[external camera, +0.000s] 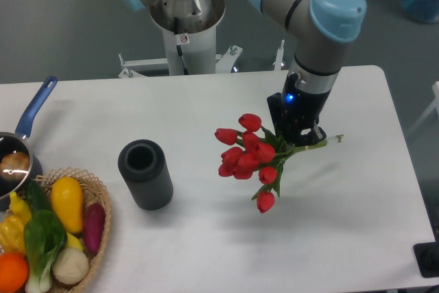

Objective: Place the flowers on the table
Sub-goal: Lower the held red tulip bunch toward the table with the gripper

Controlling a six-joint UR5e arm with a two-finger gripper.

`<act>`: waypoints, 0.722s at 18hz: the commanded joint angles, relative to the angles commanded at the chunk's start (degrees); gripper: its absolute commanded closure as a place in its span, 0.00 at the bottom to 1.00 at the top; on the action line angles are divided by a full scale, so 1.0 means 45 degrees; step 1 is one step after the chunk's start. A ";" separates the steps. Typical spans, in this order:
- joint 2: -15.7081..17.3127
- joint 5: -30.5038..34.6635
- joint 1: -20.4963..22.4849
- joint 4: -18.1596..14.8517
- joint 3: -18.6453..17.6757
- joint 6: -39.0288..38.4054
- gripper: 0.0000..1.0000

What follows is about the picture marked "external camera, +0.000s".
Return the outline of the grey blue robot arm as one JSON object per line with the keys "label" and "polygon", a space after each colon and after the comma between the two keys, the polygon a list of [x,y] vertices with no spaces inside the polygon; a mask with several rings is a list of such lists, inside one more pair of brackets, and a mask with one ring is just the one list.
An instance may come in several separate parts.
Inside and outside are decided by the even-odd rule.
{"label": "grey blue robot arm", "polygon": [[[214,73],[224,0],[124,0],[163,32],[171,75]],[[319,116],[358,37],[366,0],[248,0],[298,41],[283,90],[268,98],[275,133],[291,146],[326,138]]]}

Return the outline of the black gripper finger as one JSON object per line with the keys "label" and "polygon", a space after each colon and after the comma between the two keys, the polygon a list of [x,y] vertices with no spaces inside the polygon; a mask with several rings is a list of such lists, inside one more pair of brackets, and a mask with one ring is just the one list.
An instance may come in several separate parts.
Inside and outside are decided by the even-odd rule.
{"label": "black gripper finger", "polygon": [[298,138],[298,146],[315,145],[326,139],[326,132],[317,124],[306,134],[301,134]]}

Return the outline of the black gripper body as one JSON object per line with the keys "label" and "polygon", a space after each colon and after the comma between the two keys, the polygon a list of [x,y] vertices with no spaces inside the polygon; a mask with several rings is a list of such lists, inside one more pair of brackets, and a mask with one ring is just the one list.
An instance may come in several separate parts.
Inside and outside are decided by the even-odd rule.
{"label": "black gripper body", "polygon": [[298,89],[275,93],[267,98],[275,135],[282,136],[288,145],[298,146],[298,138],[316,124],[329,97],[329,92],[310,94]]}

